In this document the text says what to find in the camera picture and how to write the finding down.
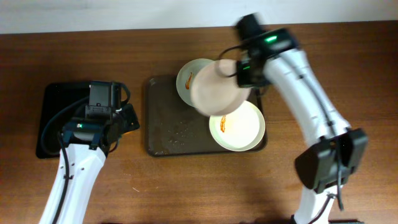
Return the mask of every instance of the tray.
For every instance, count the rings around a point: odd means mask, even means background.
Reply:
[[[175,87],[176,76],[156,76],[145,82],[144,147],[154,157],[233,152],[221,147],[211,136],[209,118],[182,101]],[[258,90],[248,101],[262,113]],[[260,151],[267,144],[267,129],[254,148]]]

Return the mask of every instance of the orange food item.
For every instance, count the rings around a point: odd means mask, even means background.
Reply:
[[[226,116],[224,115],[221,119],[221,123],[220,123],[220,128],[221,131],[224,133],[225,132],[225,120],[226,120]]]
[[[185,83],[185,88],[187,90],[189,90],[189,85],[191,84],[191,79],[193,77],[193,73],[191,72],[191,75],[189,76],[189,79],[187,80],[187,82]]]

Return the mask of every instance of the wooden table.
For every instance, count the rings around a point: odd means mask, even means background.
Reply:
[[[343,188],[346,210],[341,213],[334,204],[330,218],[396,223],[398,22],[288,27],[331,101],[352,127],[369,135],[361,167]],[[142,121],[146,78],[177,74],[188,61],[216,58],[236,44],[229,27],[0,35],[0,222],[37,223],[52,188],[58,159],[35,156],[49,83],[124,82]],[[273,87],[262,102],[269,143],[258,153],[155,159],[143,148],[144,127],[124,136],[99,173],[84,222],[288,219],[298,208],[302,189],[294,159],[306,147]]]

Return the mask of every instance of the green light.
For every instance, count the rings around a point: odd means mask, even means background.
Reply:
[[[271,43],[271,42],[275,41],[276,38],[277,38],[277,36],[268,37],[268,38],[266,38],[266,42]]]

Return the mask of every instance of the white backdrop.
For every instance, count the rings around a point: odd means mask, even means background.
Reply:
[[[398,0],[0,0],[0,33],[398,19]]]

